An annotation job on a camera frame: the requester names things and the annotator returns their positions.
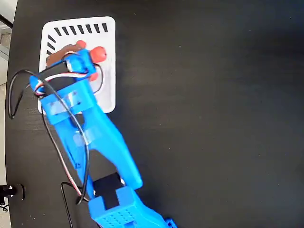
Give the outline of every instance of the black cable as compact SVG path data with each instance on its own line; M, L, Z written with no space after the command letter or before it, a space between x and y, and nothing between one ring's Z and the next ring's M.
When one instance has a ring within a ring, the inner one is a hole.
M95 94L95 93L97 93L101 89L101 87L102 87L102 85L104 83L104 72L103 72L101 66L99 66L97 63L94 63L94 66L99 68L100 75L101 75L101 82L100 82L100 85L99 85L98 89L96 91L94 91L94 94Z
M29 84L27 84L24 89L21 90L20 94L19 94L19 97L18 97L18 100L17 100L17 103L15 105L15 109L14 111L12 112L12 92L13 92L13 86L14 86L14 82L17 78L17 76L21 73L26 73L26 74L29 74L30 76L31 75L35 75L33 72L29 71L29 70L20 70L18 71L17 73L14 74L13 78L11 79L11 82L9 84L9 118L10 119L14 119L15 115L16 115L16 112L18 110L18 107L19 107L19 104L20 104L20 101L22 100L22 97L23 97L23 93L24 93L24 90L26 88L28 88Z
M68 108L68 106L66 105L65 102L62 101L61 97L59 96L59 94L57 93L57 91L50 85L50 83L48 81L46 81L45 79L41 79L41 81L43 82L44 85L46 85L52 92L53 94L57 97L58 101L64 106L64 108L66 109L66 111L69 113L70 117L74 120L74 122L77 125L77 128L79 129L79 132L81 133L84 141L85 141L85 155L86 155L86 163L85 163L85 177L84 177L84 184L83 184L83 189L81 192L81 196L79 198L79 201L77 202L77 205L79 205L84 197L85 197L85 193L86 193L86 187L87 187L87 181L88 181L88 176L89 176L89 164L90 164L90 150L89 150L89 142L86 138L86 135L80 125L80 123L78 122L78 120L76 119L75 115L71 112L71 110Z
M3 211L8 212L8 211L9 211L9 210L7 209L8 206L9 206L9 205L7 204L7 205L5 205L4 207L3 207L3 206L0 206L0 208L2 208Z
M65 194L65 189L63 188L64 185L67 185L67 186L70 186L72 188L73 185L69 182L62 182L60 184L60 189L61 189L61 195L62 195L62 198L63 198L63 201L65 203L65 208L66 208L66 215L67 215L67 220L68 220L68 223L70 225L70 228L73 228L73 222L72 222L72 219L71 219L71 214L70 214L70 210L68 209L68 204L67 204L67 198L66 198L66 194Z
M12 100L12 91L13 91L13 85L14 85L14 82L17 78L17 76L20 74L20 73L27 73L31 76L35 76L37 78L39 78L36 74L34 74L33 72L29 71L29 70L20 70L18 71L12 78L11 82L10 82L10 87L9 87L9 117L11 119L13 119L16 115L16 112L17 112L17 109L18 109L18 106L20 104L20 101L22 100L22 97L23 97L23 93L24 93L24 90L29 86L27 85L19 94L19 97L18 97L18 101L16 103L16 106L15 106L15 110L14 112L12 113L12 103L11 103L11 100ZM58 101L64 106L64 108L66 109L66 111L68 112L68 114L70 115L70 117L74 120L74 122L76 123L77 125L77 128L79 129L79 132L81 133L84 141L85 141L85 155L86 155L86 164L85 164L85 176L84 176L84 184L83 184L83 189L82 189L82 192L81 192L81 196L77 202L77 205L79 205L83 200L84 200L84 197L85 197L85 193L86 193L86 187L87 187L87 181L88 181L88 174L89 174L89 159L90 159L90 150L89 150L89 147L88 147L88 140L86 138L86 135L80 125L80 123L78 122L78 120L76 119L75 115L71 112L71 110L68 108L68 106L61 100L61 97L59 96L59 94L57 93L57 91L50 85L50 83L48 81L46 81L45 79L40 79L43 84L45 84L52 92L53 94L57 97Z

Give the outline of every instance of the black stripe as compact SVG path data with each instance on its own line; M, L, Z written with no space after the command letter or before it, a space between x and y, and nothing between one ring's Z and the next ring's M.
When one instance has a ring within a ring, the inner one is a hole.
M77 25L77 27L79 28L79 31L81 32L81 34L84 34L84 30L82 29L81 25Z
M92 30L91 30L91 26L90 25L85 25L87 30L89 31L89 33L92 33Z
M62 27L63 31L65 32L66 35L68 35L66 27Z
M98 24L94 24L97 33L100 33Z
M58 28L54 28L59 36L62 36Z
M47 46L50 47L51 49L53 49L55 51L55 48L53 47L53 45L51 45L50 43L47 43Z
M52 40L54 43L56 43L56 41L49 35L48 36L48 38L50 39L50 40Z
M108 32L108 27L106 26L106 23L102 23L102 25L103 25L104 31Z
M75 31L74 26L70 26L70 29L72 30L72 32L74 33L74 35L76 35L76 31Z

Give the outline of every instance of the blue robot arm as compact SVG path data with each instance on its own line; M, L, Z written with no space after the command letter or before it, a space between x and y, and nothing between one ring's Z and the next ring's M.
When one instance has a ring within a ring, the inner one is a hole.
M139 171L122 135L98 106L89 84L89 77L96 73L90 52L83 49L56 63L60 64L83 76L58 89L57 93L73 114L81 113L83 116L82 129L89 149L97 150L111 161L119 174L95 181L89 176L86 190L91 198L88 205L92 219L104 228L177 228L171 219L164 220L160 214L146 207L135 192L143 185ZM34 92L45 95L44 87L39 84L41 80L31 76L30 85ZM78 128L54 94L45 95L41 104L83 183L86 153Z

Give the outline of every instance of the brown object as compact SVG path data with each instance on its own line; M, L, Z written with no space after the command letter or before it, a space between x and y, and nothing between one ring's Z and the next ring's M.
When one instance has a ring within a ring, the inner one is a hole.
M80 47L80 45L78 44L69 44L66 45L65 47L63 47L61 50L59 50L58 52L50 55L49 57L47 57L47 66L51 66L52 64L54 64L55 62L58 62L62 59L62 57L69 51L73 51L73 52L77 52L79 50L83 49L82 47Z

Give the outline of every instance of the wire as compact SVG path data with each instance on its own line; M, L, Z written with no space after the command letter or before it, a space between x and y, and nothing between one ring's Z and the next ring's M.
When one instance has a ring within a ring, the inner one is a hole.
M15 109L14 111L12 112L12 103L11 103L11 99L12 99L12 90L13 90L13 85L14 85L14 82L17 78L17 76L20 74L20 73L27 73L31 76L36 76L38 78L38 76L36 74L34 74L32 71L29 71L29 70L20 70L18 71L12 78L11 82L10 82L10 87L9 87L9 117L10 119L13 119L16 115L16 112L17 112L17 109L18 109L18 106L22 100L22 97L23 97L23 93L24 93L24 90L29 87L29 84L27 84L27 86L20 92L19 94L19 97L18 97L18 100L17 100L17 103L16 103L16 106L15 106ZM78 122L78 120L76 119L75 115L71 112L71 110L68 108L68 106L66 105L65 102L63 102L61 100L61 97L59 96L59 94L57 93L57 91L49 84L48 81L46 81L45 79L41 79L41 81L43 82L43 84L45 84L52 92L53 94L57 97L57 99L59 100L59 102L64 106L64 108L66 109L66 111L68 112L68 114L70 115L70 117L74 120L74 122L76 123L77 125L77 128L79 129L79 132L81 133L84 141L85 141L85 155L86 155L86 163L85 163L85 176L84 176L84 183L83 183L83 189L82 189L82 192L81 192L81 195L80 195L80 198L77 202L77 205L79 205L83 200L84 200L84 197L85 197L85 193L86 193L86 187L87 187L87 181L88 181L88 173L89 173L89 158L90 158L90 151L89 151L89 143L88 143L88 140L86 138L86 135L80 125L80 123Z
M67 204L67 198L66 198L66 194L65 194L65 189L63 188L64 185L67 185L67 186L70 186L70 187L73 187L73 185L71 183L68 183L68 182L62 182L60 184L60 189L61 189L61 195L62 195L62 198L63 198L63 201L65 203L65 208L66 208L66 215L67 215L67 220L68 220L68 223L70 225L70 228L73 228L73 222L72 222L72 219L71 219L71 214L70 214L70 210L68 209L68 204Z
M64 106L64 108L66 109L66 111L68 112L68 114L70 115L70 117L74 120L74 122L77 125L77 128L79 129L79 132L81 133L84 142L85 142L85 155L86 155L86 163L85 163L85 176L84 176L84 183L83 183L83 189L81 192L81 196L79 198L79 201L77 202L77 205L79 205L84 197L85 197L85 193L86 193L86 187L87 187L87 181L88 181L88 176L89 176L89 163L90 163L90 150L89 150L89 142L88 139L86 138L86 135L80 125L80 123L78 122L77 118L75 117L75 115L71 112L71 110L68 108L68 106L66 105L66 103L61 99L61 97L59 96L59 94L57 93L57 91L50 85L50 83L48 81L46 81L45 79L41 79L41 81L43 82L43 84L45 84L52 92L53 94L57 97L58 101Z
M5 205L4 207L3 207L3 206L0 206L0 208L2 208L3 211L8 212L8 211L9 211L9 210L7 209L8 206L9 206L9 205L7 204L7 205Z
M100 75L101 75L101 82L100 82L99 88L96 91L94 91L94 94L96 94L101 89L101 87L104 83L104 72L103 72L101 66L99 66L97 63L94 63L94 66L99 68Z
M77 194L78 194L79 196L81 196L81 191L80 191L80 189L78 188L78 186L76 185L76 183L75 183L75 181L74 181L72 175L70 174L70 172L69 172L69 170L68 170L68 168L67 168L67 165L66 165L66 163L65 163L65 161L64 161L64 159L63 159L63 157L62 157L62 153L61 153L61 151L60 151L60 149L59 149L59 147L58 147L58 145L57 145L57 143L56 143L56 141L55 141L55 139L54 139L54 137L53 137L53 135L52 135L52 133L51 133L49 127L48 127L48 125L47 125L47 123L46 123L46 120L45 120L45 117L44 117L44 114L43 114L42 105L41 105L41 116L42 116L42 122L43 122L43 124L44 124L44 126L45 126L45 128L46 128L46 130L47 130L47 134L48 134L48 136L49 136L51 142L53 143L53 145L54 145L54 147L55 147L55 149L56 149L56 151L57 151L57 155L58 155L58 157L59 157L60 163L61 163L61 165L62 165L62 167L63 167L63 169L64 169L64 171L65 171L65 173L66 173L66 175L67 175L67 177L68 177L68 179L70 180L72 186L73 186L74 189L76 190Z
M10 119L14 119L15 118L15 115L16 115L16 112L18 110L18 107L19 107L19 104L20 104L20 101L22 100L22 97L23 97L23 93L25 91L26 88L29 87L29 84L27 84L20 92L19 94L19 97L18 97L18 100L17 100L17 103L15 105L15 109L14 111L12 112L12 92L13 92L13 86L14 86L14 82L17 78L17 76L21 73L26 73L26 74L29 74L29 75L34 75L33 72L29 71L29 70L20 70L18 71L17 73L14 74L10 84L9 84L9 118Z

